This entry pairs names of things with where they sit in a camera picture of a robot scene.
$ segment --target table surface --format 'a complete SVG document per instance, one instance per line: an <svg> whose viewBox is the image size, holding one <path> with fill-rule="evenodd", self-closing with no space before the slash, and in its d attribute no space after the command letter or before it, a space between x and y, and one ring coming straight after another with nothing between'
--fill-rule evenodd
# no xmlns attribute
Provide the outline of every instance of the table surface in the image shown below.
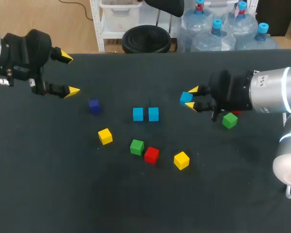
<svg viewBox="0 0 291 233"><path fill-rule="evenodd" d="M291 233L291 200L272 171L281 114L242 113L227 130L222 116L179 104L213 71L291 66L291 50L73 57L47 64L44 79L80 88L74 97L0 86L0 233ZM132 121L133 107L150 106L158 123ZM157 166L130 154L132 139L160 149Z"/></svg>

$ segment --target water bottle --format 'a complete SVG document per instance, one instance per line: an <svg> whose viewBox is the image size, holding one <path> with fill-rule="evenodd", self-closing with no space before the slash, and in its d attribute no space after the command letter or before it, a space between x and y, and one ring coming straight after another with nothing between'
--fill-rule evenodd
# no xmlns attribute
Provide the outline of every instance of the water bottle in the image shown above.
<svg viewBox="0 0 291 233"><path fill-rule="evenodd" d="M272 50L278 49L277 42L267 35L267 23L260 23L258 33L254 37L246 37L237 42L236 50Z"/></svg>
<svg viewBox="0 0 291 233"><path fill-rule="evenodd" d="M195 10L189 9L181 18L177 52L190 52L194 36L211 28L212 14L204 10L204 2L196 0Z"/></svg>
<svg viewBox="0 0 291 233"><path fill-rule="evenodd" d="M222 20L213 20L210 32L197 35L192 42L191 51L230 51L235 50L236 39L232 34L222 31Z"/></svg>
<svg viewBox="0 0 291 233"><path fill-rule="evenodd" d="M235 13L228 13L223 29L232 33L236 40L241 39L244 36L254 35L258 29L257 20L246 14L247 3L245 1L240 1L238 3L239 13L235 17Z"/></svg>

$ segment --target light blue cube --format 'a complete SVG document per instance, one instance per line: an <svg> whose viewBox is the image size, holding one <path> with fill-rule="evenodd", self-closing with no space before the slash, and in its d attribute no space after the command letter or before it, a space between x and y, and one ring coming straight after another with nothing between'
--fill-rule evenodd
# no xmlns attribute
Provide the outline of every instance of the light blue cube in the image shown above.
<svg viewBox="0 0 291 233"><path fill-rule="evenodd" d="M185 103L192 102L192 100L193 100L193 95L184 91L181 95L180 103L182 105L185 105Z"/></svg>
<svg viewBox="0 0 291 233"><path fill-rule="evenodd" d="M143 121L144 120L144 109L143 108L133 108L132 117L134 121Z"/></svg>
<svg viewBox="0 0 291 233"><path fill-rule="evenodd" d="M159 108L149 108L149 121L159 121Z"/></svg>

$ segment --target wooden floor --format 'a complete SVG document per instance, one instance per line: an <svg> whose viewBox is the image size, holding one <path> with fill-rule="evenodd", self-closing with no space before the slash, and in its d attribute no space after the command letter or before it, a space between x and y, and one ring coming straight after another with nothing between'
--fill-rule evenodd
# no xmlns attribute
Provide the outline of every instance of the wooden floor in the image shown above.
<svg viewBox="0 0 291 233"><path fill-rule="evenodd" d="M89 0L76 1L85 5L92 18ZM85 17L82 6L58 0L0 0L0 34L9 32L24 36L38 29L51 36L53 46L67 53L98 53L94 24ZM291 49L291 33L276 37L283 49Z"/></svg>

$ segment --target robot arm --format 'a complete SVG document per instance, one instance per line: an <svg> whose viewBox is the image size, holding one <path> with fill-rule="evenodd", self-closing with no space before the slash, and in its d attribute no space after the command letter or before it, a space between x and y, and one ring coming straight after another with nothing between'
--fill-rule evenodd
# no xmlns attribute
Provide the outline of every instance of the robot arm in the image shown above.
<svg viewBox="0 0 291 233"><path fill-rule="evenodd" d="M32 92L38 95L48 93L66 98L76 94L77 88L42 80L43 66L49 58L67 64L73 60L60 48L53 48L46 33L31 30L24 37L8 33L0 38L0 75L7 77L0 79L0 84L14 86L14 79L29 80Z"/></svg>
<svg viewBox="0 0 291 233"><path fill-rule="evenodd" d="M209 85L200 85L189 92L195 96L210 95L210 101L206 103L191 102L186 105L197 112L212 111L213 121L222 111L289 113L273 171L279 180L291 186L291 67L250 71L239 76L224 70L213 74Z"/></svg>

